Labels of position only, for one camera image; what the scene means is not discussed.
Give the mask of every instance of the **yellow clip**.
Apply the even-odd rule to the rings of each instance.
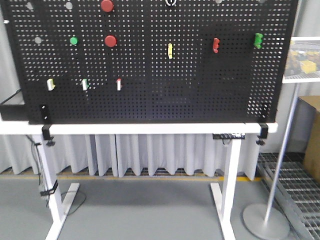
[[[169,43],[168,44],[168,57],[169,57],[169,59],[172,59],[172,44],[171,43]]]

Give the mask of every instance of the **cardboard box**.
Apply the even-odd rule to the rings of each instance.
[[[316,111],[303,165],[320,183],[320,96],[301,96],[300,99],[315,108]]]

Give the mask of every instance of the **poster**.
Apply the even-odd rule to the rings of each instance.
[[[320,82],[320,37],[293,37],[283,83]]]

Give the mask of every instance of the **pegboard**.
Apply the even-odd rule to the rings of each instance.
[[[275,121],[298,0],[0,2],[31,124]]]

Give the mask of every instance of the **cable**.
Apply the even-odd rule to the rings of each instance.
[[[229,142],[225,143],[224,139],[222,139],[223,145],[229,145],[231,143],[231,139],[229,139]]]
[[[79,206],[77,206],[77,207],[75,208],[75,210],[73,210],[72,212],[69,212],[69,213],[68,213],[67,216],[70,216],[70,215],[74,214],[74,213],[82,206],[82,204],[85,203],[85,201],[86,201],[86,199],[87,199],[87,195],[86,195],[83,191],[78,190],[78,191],[65,191],[65,192],[61,193],[61,197],[62,197],[63,195],[68,194],[68,193],[80,193],[80,194],[82,194],[82,195],[84,196],[84,199],[83,199],[83,201],[79,204]]]
[[[25,135],[25,136],[31,142],[31,153],[32,153],[32,157],[33,157],[33,160],[34,160],[34,162],[36,164],[36,168],[37,168],[37,171],[38,171],[39,186],[41,185],[41,182],[43,182],[45,184],[45,189],[44,190],[47,191],[47,190],[49,190],[49,187],[47,185],[46,177],[42,174],[44,168],[42,166],[42,160],[41,160],[41,156],[40,156],[39,149],[38,149],[39,143],[36,143],[32,139],[32,137],[30,137],[28,135]],[[37,157],[35,156],[35,153],[34,153],[34,148],[33,148],[34,146],[35,146],[35,149],[36,149]],[[48,207],[49,201],[50,201],[50,195],[48,195],[48,198],[46,200],[46,205],[45,205],[46,208]]]
[[[36,146],[36,143],[35,143],[35,141],[30,137],[30,136],[28,136],[28,135],[25,135],[28,139],[29,139],[29,141],[31,142],[31,153],[32,153],[32,158],[33,158],[33,160],[34,160],[34,162],[35,162],[35,165],[36,165],[36,169],[37,169],[37,172],[38,172],[38,178],[39,178],[39,186],[40,186],[40,184],[41,184],[41,172],[40,172],[40,168],[39,168],[39,162],[38,162],[38,159],[36,158],[36,156],[35,156],[35,153],[34,153],[34,146]]]
[[[20,93],[21,92],[21,88],[20,89],[18,89],[14,94],[12,94],[10,97],[8,97],[7,99],[5,99],[4,101],[2,101],[1,103],[0,103],[0,105],[3,105],[3,104],[5,104],[6,102],[8,102],[10,99],[12,99],[15,95],[17,95],[18,93]]]

